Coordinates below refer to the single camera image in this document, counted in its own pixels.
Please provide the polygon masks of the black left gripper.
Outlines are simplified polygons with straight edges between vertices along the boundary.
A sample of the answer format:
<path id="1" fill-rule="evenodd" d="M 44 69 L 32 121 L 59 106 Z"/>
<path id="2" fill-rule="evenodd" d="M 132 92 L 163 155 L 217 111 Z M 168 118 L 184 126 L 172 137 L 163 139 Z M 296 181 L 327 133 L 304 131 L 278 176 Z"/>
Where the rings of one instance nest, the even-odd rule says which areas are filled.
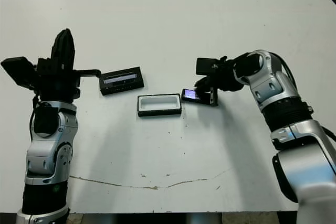
<path id="1" fill-rule="evenodd" d="M 64 37 L 66 36 L 66 58 Z M 75 70 L 75 44 L 69 28 L 55 38 L 50 58 L 39 58 L 37 63 L 38 90 L 43 101 L 72 102 L 80 97 L 82 77 L 100 78 L 99 69 Z"/>

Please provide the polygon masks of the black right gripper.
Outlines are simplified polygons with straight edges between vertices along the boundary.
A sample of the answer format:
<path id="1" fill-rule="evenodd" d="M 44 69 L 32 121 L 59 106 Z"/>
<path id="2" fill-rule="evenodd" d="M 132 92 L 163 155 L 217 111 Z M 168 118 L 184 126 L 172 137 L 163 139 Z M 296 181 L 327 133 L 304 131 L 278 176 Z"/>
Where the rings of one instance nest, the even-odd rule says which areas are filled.
<path id="1" fill-rule="evenodd" d="M 199 90 L 198 97 L 200 99 L 211 98 L 211 106 L 218 106 L 218 89 L 231 92 L 241 90 L 244 85 L 236 80 L 234 74 L 234 66 L 238 59 L 239 57 L 228 59 L 227 56 L 223 56 L 220 59 L 207 59 L 210 77 L 205 76 L 194 84 L 194 89 Z"/>

